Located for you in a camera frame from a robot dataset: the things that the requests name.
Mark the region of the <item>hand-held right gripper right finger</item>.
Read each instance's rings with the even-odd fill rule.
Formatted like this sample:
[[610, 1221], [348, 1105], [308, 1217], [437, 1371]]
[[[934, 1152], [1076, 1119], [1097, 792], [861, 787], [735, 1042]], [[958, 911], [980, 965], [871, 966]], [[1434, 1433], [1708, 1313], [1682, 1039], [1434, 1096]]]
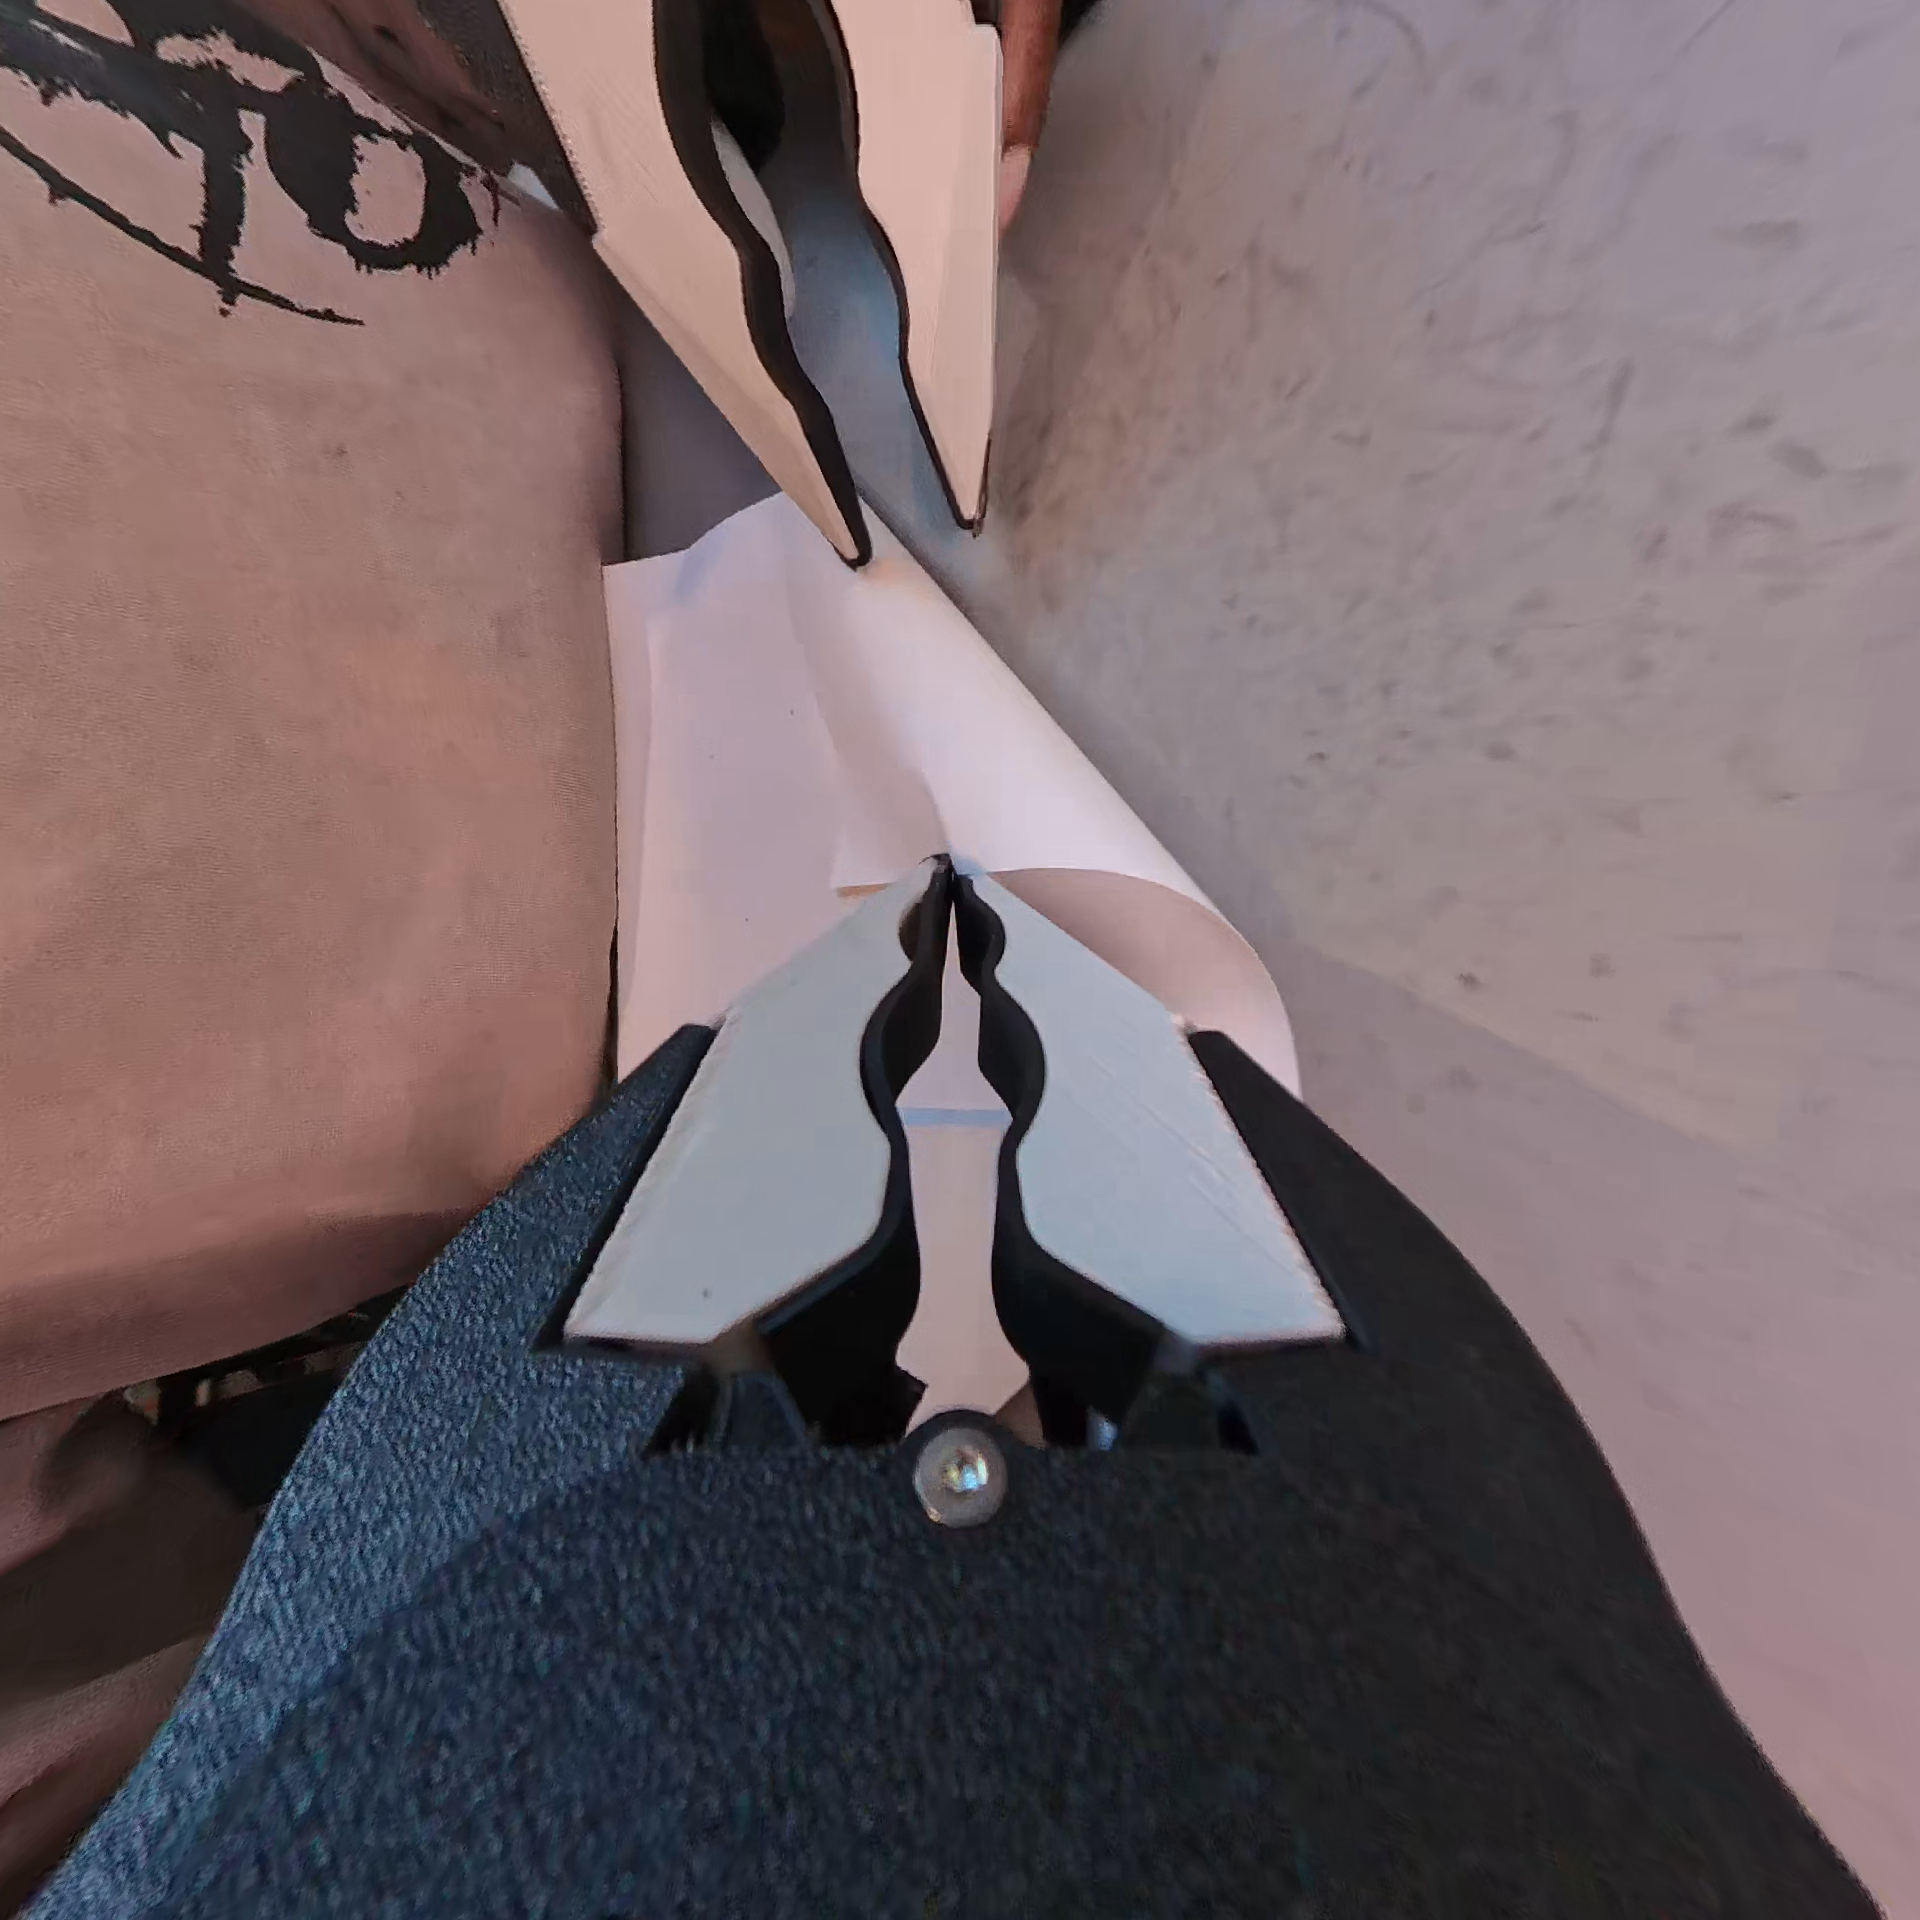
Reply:
[[1193, 1037], [1148, 987], [998, 880], [951, 883], [975, 1056], [1010, 1114], [991, 1303], [1049, 1440], [1226, 1447], [1229, 1360], [1346, 1343]]

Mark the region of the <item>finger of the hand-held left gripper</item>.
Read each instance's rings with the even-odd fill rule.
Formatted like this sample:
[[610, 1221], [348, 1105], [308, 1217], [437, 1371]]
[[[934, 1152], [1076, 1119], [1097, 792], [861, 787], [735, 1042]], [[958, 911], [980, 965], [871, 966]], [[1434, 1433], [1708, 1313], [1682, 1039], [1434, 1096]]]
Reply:
[[596, 253], [775, 483], [845, 563], [866, 566], [871, 529], [786, 323], [778, 253], [722, 159], [703, 7], [503, 10], [592, 211]]
[[972, 1], [823, 1], [856, 208], [897, 312], [908, 406], [956, 522], [989, 504], [1001, 37]]

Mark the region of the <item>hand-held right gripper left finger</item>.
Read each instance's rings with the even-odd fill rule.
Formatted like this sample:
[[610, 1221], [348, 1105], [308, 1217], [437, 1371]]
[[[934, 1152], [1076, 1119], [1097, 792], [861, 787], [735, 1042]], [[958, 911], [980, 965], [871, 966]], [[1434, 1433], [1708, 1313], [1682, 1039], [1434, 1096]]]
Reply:
[[570, 1349], [762, 1378], [826, 1442], [894, 1442], [922, 1397], [897, 1360], [921, 1303], [901, 1091], [944, 1021], [946, 855], [880, 886], [751, 983], [607, 1214], [561, 1315]]

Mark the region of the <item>white paper sheet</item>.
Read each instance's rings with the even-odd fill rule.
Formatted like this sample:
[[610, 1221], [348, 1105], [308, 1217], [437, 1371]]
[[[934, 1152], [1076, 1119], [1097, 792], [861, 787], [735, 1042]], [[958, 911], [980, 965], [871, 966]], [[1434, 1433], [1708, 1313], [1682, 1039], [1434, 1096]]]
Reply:
[[[1148, 987], [1198, 1056], [1202, 1034], [1234, 1039], [1298, 1086], [1252, 946], [897, 541], [847, 571], [767, 498], [678, 554], [612, 566], [607, 635], [621, 1067], [713, 1029], [782, 959], [946, 855], [956, 880], [998, 880]], [[703, 1042], [684, 1039], [696, 1062]], [[991, 1303], [1010, 1114], [975, 1045], [951, 909], [941, 1032], [901, 1091], [921, 1291], [897, 1360], [925, 1387], [909, 1418], [991, 1410], [1018, 1375], [1032, 1391]]]

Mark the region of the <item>grey desk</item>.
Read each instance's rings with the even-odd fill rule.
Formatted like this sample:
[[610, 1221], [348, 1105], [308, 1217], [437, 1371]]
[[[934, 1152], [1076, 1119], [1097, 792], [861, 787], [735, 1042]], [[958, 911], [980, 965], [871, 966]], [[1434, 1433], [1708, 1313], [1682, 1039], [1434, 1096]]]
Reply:
[[1916, 1914], [1916, 5], [1092, 5], [953, 529], [762, 5], [861, 482], [1262, 953]]

